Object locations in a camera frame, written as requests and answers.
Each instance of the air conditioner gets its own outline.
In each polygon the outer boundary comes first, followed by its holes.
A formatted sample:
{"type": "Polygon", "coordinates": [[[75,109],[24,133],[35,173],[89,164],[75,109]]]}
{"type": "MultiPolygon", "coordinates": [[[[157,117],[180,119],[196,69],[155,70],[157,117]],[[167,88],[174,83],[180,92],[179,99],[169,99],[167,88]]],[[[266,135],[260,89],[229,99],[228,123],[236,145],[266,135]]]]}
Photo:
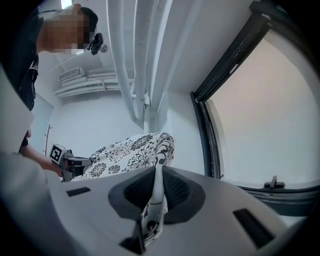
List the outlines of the air conditioner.
{"type": "Polygon", "coordinates": [[[76,67],[76,68],[73,68],[67,72],[64,72],[62,74],[60,74],[58,76],[58,80],[59,82],[61,83],[65,83],[65,82],[68,82],[68,81],[71,81],[73,79],[78,79],[78,78],[81,78],[81,77],[84,77],[85,76],[85,72],[84,70],[82,69],[82,67],[76,67]]]}

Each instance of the black and white floral fabric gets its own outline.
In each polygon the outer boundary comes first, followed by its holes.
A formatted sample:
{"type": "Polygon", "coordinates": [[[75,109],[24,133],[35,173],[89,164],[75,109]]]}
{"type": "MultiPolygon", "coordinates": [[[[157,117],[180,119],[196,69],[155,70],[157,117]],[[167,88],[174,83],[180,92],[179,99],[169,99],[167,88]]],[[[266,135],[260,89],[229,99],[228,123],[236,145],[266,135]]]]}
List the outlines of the black and white floral fabric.
{"type": "MultiPolygon", "coordinates": [[[[90,156],[83,175],[72,181],[90,180],[130,172],[143,167],[156,166],[154,186],[163,186],[161,165],[170,165],[174,158],[175,144],[168,133],[138,134],[123,141],[104,146],[90,156]]],[[[144,245],[148,246],[162,231],[164,214],[168,211],[163,191],[153,190],[152,197],[141,215],[144,245]]]]}
{"type": "Polygon", "coordinates": [[[168,133],[138,134],[104,146],[90,156],[88,165],[77,180],[90,180],[156,164],[167,165],[174,158],[174,140],[168,133]]]}

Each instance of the black shirt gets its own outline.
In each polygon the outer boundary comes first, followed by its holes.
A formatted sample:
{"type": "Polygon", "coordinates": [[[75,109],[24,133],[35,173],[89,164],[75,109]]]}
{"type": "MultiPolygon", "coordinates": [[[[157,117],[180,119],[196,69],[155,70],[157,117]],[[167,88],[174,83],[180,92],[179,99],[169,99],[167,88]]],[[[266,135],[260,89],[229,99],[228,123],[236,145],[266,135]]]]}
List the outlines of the black shirt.
{"type": "MultiPolygon", "coordinates": [[[[9,47],[2,57],[2,65],[13,88],[31,111],[34,107],[35,81],[38,75],[39,57],[37,55],[37,38],[43,24],[43,18],[38,17],[34,10],[15,36],[11,38],[9,47]]],[[[21,146],[28,144],[23,139],[21,146]]]]}

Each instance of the person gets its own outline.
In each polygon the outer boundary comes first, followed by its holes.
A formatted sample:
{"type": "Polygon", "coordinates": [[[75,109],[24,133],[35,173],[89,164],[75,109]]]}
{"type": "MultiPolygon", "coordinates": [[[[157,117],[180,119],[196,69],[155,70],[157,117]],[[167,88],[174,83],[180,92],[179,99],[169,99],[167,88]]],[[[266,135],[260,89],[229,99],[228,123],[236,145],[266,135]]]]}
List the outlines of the person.
{"type": "MultiPolygon", "coordinates": [[[[11,51],[2,60],[7,78],[15,91],[31,111],[35,104],[35,81],[38,75],[41,52],[65,53],[70,49],[86,49],[95,36],[97,15],[80,4],[59,11],[49,19],[39,17],[34,10],[15,34],[11,42],[11,51]]],[[[50,158],[37,152],[28,143],[31,130],[27,131],[19,152],[36,161],[44,170],[56,172],[62,176],[61,167],[50,158]]]]}

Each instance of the window frame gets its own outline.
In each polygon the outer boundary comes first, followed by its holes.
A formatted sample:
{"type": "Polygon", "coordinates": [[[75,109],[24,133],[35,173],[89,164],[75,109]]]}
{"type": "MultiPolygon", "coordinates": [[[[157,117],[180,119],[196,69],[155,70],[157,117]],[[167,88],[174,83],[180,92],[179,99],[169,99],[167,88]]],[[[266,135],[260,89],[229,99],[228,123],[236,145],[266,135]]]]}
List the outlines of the window frame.
{"type": "MultiPolygon", "coordinates": [[[[308,41],[283,9],[269,1],[253,1],[249,9],[252,14],[241,31],[199,88],[190,93],[200,133],[204,173],[215,179],[221,179],[219,149],[205,103],[239,68],[268,31],[292,43],[320,78],[320,64],[308,41]]],[[[320,185],[304,189],[239,187],[285,216],[309,215],[320,194],[320,185]]]]}

